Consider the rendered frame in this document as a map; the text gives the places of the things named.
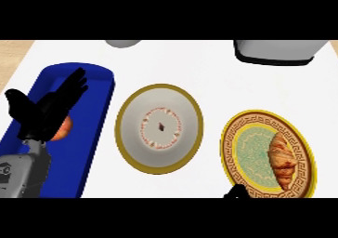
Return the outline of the grey appliance with black base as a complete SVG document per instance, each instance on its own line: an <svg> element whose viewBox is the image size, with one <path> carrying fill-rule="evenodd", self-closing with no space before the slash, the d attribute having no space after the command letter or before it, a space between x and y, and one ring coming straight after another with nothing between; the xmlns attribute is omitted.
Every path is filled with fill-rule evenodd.
<svg viewBox="0 0 338 238"><path fill-rule="evenodd" d="M245 63L304 66L328 40L235 40L235 56Z"/></svg>

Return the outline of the brown sweet potato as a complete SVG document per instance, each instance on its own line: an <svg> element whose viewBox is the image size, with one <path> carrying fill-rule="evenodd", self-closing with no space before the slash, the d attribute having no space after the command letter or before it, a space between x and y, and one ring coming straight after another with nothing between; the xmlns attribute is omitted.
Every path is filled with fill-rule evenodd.
<svg viewBox="0 0 338 238"><path fill-rule="evenodd" d="M280 188L288 191L288 185L292 181L295 166L298 161L292 151L288 148L288 141L283 134L277 132L269 145L269 163Z"/></svg>

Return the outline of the orange round fruit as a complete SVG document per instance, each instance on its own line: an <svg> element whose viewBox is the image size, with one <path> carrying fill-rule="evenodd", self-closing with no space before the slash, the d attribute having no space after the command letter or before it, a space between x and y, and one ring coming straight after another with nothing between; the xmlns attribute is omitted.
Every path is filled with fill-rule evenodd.
<svg viewBox="0 0 338 238"><path fill-rule="evenodd" d="M68 136L71 129L73 129L73 121L71 121L70 116L67 116L65 121L64 121L64 123L54 135L54 138L51 140L57 141L57 140L64 139Z"/></svg>

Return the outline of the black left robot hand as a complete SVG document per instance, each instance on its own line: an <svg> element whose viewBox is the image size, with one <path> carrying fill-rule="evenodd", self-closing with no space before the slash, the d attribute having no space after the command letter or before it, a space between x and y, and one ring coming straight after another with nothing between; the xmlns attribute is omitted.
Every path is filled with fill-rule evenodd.
<svg viewBox="0 0 338 238"><path fill-rule="evenodd" d="M58 89L37 102L18 89L5 92L9 115L21 125L17 136L21 140L51 141L87 89L86 70L79 68Z"/></svg>

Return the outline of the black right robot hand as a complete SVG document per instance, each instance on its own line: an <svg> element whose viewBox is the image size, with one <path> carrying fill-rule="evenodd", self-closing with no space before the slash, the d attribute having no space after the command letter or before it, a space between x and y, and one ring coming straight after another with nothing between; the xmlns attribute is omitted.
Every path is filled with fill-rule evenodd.
<svg viewBox="0 0 338 238"><path fill-rule="evenodd" d="M224 195L226 198L248 198L248 190L244 184L235 184L229 193Z"/></svg>

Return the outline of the small grey round object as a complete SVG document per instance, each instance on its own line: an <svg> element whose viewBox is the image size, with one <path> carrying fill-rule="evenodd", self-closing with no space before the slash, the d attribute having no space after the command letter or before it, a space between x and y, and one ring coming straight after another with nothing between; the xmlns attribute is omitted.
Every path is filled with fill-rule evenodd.
<svg viewBox="0 0 338 238"><path fill-rule="evenodd" d="M139 40L108 40L107 43L117 48L132 47L139 43Z"/></svg>

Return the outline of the yellow patterned plate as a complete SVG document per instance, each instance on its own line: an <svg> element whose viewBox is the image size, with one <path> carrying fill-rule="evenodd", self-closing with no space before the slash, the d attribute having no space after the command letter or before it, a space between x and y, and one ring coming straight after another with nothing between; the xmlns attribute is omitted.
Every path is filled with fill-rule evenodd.
<svg viewBox="0 0 338 238"><path fill-rule="evenodd" d="M298 161L288 191L269 163L269 145L277 132ZM229 180L247 186L252 198L310 198L317 181L314 156L303 134L283 117L261 110L239 112L224 127L220 144Z"/></svg>

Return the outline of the blue rectangular tray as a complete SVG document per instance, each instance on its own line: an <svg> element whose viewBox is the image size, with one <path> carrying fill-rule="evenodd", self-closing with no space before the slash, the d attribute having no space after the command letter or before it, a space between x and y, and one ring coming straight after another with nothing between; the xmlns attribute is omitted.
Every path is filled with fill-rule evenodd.
<svg viewBox="0 0 338 238"><path fill-rule="evenodd" d="M51 65L40 72L29 93L30 100L37 102L58 89L79 68L86 70L89 90L70 110L73 121L70 134L64 139L48 142L51 169L40 191L42 198L82 197L110 108L114 90L113 72L102 66L87 63Z"/></svg>

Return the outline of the grey bowl with gold rim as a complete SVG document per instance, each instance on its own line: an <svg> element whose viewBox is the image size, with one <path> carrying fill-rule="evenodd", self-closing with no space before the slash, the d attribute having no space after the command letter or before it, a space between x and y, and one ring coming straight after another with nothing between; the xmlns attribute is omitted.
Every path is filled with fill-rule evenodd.
<svg viewBox="0 0 338 238"><path fill-rule="evenodd" d="M139 171L161 175L180 169L204 137L204 115L188 91L168 84L141 88L121 106L114 136L120 153Z"/></svg>

